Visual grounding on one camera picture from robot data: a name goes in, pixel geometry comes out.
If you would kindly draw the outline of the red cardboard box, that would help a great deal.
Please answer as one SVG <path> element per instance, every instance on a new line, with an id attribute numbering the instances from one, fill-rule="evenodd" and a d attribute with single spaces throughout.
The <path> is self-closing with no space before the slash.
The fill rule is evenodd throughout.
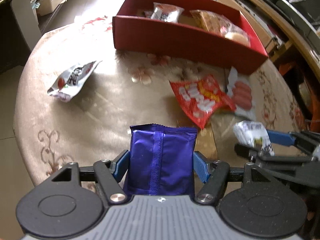
<path id="1" fill-rule="evenodd" d="M 179 23 L 168 23 L 142 17 L 155 2 L 182 7 Z M 206 10 L 226 16 L 244 30 L 250 47 L 209 33 L 196 26 L 191 10 Z M 221 68 L 234 67 L 251 75 L 267 59 L 268 54 L 256 32 L 242 12 L 213 0 L 125 0 L 112 19 L 114 47 L 202 62 Z"/>

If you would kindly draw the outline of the sausage snack packet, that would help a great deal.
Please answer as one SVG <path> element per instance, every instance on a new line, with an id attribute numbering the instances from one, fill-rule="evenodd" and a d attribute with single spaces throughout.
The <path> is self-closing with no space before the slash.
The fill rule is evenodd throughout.
<path id="1" fill-rule="evenodd" d="M 235 115 L 245 120 L 255 121 L 255 102 L 248 76 L 239 74 L 232 67 L 228 75 L 227 95 L 235 104 Z"/>

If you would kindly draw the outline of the purple snack bag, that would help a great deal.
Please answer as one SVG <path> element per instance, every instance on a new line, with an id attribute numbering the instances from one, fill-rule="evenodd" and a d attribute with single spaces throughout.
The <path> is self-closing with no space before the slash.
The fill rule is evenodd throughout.
<path id="1" fill-rule="evenodd" d="M 197 129 L 159 124 L 131 126 L 124 192 L 132 195 L 195 195 L 193 152 Z"/>

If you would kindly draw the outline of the grey spicy noodle snack bag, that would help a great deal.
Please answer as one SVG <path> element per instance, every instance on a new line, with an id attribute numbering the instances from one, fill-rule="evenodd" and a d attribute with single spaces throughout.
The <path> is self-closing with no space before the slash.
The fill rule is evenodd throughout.
<path id="1" fill-rule="evenodd" d="M 150 19 L 169 23 L 177 23 L 183 11 L 183 8 L 176 5 L 154 2 L 153 13 L 150 16 Z"/>

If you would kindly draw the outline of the white Kaprons wafer pack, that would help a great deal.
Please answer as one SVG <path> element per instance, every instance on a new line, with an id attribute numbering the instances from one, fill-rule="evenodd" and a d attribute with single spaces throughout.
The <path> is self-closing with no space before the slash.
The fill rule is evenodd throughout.
<path id="1" fill-rule="evenodd" d="M 270 137 L 261 122 L 238 122 L 233 125 L 233 133 L 241 144 L 266 151 L 274 156 Z"/>

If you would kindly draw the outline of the red Korean snack bag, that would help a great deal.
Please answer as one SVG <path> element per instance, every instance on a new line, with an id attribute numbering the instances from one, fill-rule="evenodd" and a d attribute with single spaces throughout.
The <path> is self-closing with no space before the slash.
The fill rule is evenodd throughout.
<path id="1" fill-rule="evenodd" d="M 204 129 L 212 114 L 219 109 L 234 112 L 235 103 L 224 93 L 213 75 L 198 81 L 170 83 L 181 109 L 200 129 Z"/>

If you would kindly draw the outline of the white bun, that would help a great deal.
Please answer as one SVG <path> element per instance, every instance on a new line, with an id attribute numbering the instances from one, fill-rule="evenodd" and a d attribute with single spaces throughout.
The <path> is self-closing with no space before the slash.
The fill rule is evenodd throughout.
<path id="1" fill-rule="evenodd" d="M 245 31 L 236 25 L 228 25 L 220 28 L 220 33 L 224 38 L 242 44 L 244 46 L 250 47 L 250 38 Z"/>

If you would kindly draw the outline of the wooden TV console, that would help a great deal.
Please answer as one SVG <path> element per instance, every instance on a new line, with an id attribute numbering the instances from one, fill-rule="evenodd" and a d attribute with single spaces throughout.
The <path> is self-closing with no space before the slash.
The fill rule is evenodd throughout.
<path id="1" fill-rule="evenodd" d="M 314 27 L 293 6 L 280 0 L 291 15 L 267 0 L 249 0 L 269 17 L 302 54 L 315 77 L 319 78 L 319 36 Z"/>

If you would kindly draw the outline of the floral beige tablecloth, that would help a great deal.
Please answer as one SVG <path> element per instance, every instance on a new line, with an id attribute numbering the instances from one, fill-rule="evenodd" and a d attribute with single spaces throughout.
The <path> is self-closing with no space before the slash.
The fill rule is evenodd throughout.
<path id="1" fill-rule="evenodd" d="M 92 61 L 98 66 L 71 101 L 48 95 L 63 71 Z M 14 132 L 31 181 L 38 185 L 72 161 L 90 166 L 113 159 L 129 148 L 132 125 L 191 126 L 170 82 L 208 74 L 225 89 L 227 70 L 184 59 L 152 63 L 144 53 L 116 50 L 106 17 L 47 32 L 29 56 L 16 96 Z"/>

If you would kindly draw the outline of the yellow waffle snack bag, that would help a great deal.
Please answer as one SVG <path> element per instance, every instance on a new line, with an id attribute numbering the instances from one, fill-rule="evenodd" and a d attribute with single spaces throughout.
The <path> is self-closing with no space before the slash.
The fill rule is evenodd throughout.
<path id="1" fill-rule="evenodd" d="M 223 35 L 231 26 L 231 21 L 229 19 L 211 11 L 191 10 L 190 13 L 196 24 L 210 33 Z"/>

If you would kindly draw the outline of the silver chicken gizzard snack bag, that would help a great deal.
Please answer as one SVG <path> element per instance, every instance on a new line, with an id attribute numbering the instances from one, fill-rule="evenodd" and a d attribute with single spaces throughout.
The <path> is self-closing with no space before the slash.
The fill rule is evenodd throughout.
<path id="1" fill-rule="evenodd" d="M 71 101 L 100 63 L 101 61 L 92 61 L 73 65 L 57 77 L 47 94 L 63 102 Z"/>

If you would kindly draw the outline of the white red striped snack packet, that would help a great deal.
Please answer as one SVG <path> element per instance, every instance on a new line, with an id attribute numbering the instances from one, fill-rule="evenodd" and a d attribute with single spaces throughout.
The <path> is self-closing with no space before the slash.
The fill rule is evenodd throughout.
<path id="1" fill-rule="evenodd" d="M 143 11 L 143 15 L 146 18 L 151 18 L 151 16 L 153 15 L 153 11 Z"/>

